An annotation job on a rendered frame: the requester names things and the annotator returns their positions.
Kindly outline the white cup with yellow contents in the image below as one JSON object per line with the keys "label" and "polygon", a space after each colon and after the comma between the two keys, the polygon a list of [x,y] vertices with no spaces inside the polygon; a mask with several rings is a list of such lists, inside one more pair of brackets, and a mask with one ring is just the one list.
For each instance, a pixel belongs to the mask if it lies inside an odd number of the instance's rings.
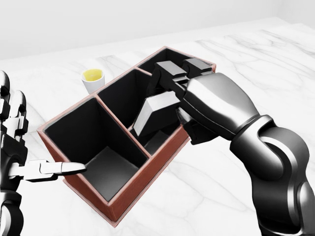
{"label": "white cup with yellow contents", "polygon": [[81,79],[89,94],[105,85],[104,73],[100,69],[88,69],[84,71]]}

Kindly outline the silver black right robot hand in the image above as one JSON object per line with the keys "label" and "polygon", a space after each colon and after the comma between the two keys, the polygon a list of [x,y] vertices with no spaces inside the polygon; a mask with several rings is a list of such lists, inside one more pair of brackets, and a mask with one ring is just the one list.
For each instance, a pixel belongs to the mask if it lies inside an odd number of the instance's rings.
{"label": "silver black right robot hand", "polygon": [[232,140],[258,115],[249,96],[205,62],[191,58],[179,67],[161,61],[155,63],[133,130],[141,137],[178,120],[196,145],[218,136]]}

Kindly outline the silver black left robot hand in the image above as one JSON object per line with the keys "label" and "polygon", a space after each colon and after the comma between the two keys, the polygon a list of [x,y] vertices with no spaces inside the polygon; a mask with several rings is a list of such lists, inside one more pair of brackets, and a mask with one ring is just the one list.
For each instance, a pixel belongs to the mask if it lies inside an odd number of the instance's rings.
{"label": "silver black left robot hand", "polygon": [[10,99],[8,75],[0,70],[0,189],[16,191],[20,181],[53,181],[86,171],[77,162],[48,162],[45,159],[27,162],[28,149],[22,137],[28,131],[27,103],[23,92],[16,91]]}

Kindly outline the red-brown desk caddy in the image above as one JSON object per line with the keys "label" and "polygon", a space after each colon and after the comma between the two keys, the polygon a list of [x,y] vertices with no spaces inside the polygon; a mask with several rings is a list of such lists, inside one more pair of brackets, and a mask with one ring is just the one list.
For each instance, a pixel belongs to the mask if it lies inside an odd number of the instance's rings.
{"label": "red-brown desk caddy", "polygon": [[142,138],[132,130],[155,63],[189,58],[163,47],[38,129],[55,161],[86,165],[64,181],[113,226],[189,141],[178,121]]}

